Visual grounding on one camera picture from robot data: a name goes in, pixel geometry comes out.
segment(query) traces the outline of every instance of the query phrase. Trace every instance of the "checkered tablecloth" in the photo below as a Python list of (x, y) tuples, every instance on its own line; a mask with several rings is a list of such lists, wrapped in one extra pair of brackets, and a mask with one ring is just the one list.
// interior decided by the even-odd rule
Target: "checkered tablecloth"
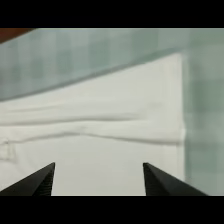
[(37, 29), (0, 45), (0, 100), (183, 55), (187, 182), (224, 194), (224, 29)]

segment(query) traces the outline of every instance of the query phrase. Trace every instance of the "white fabric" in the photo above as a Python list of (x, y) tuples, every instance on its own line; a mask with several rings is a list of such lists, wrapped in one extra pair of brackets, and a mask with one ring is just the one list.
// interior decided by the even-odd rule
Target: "white fabric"
[(144, 195), (142, 163), (184, 178), (181, 58), (0, 104), (0, 187), (56, 162), (54, 195)]

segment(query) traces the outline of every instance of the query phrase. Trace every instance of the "gingham fabric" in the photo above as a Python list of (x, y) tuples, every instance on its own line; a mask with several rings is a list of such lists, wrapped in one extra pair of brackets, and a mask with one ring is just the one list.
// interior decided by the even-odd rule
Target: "gingham fabric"
[(224, 29), (38, 29), (0, 45), (0, 100), (183, 56), (187, 182), (224, 194)]

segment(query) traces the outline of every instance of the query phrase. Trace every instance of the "green checkered tablecloth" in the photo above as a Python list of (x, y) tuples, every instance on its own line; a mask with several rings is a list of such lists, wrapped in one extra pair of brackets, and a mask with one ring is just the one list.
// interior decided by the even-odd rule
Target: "green checkered tablecloth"
[(0, 45), (0, 100), (183, 55), (187, 182), (224, 195), (224, 29), (38, 29)]

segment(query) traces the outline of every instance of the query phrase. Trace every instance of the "black triangular object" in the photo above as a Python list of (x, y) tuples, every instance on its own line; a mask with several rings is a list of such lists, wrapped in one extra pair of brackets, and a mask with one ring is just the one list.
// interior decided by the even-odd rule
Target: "black triangular object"
[(143, 169), (147, 196), (207, 196), (149, 163)]
[(51, 196), (55, 163), (0, 192), (0, 196)]

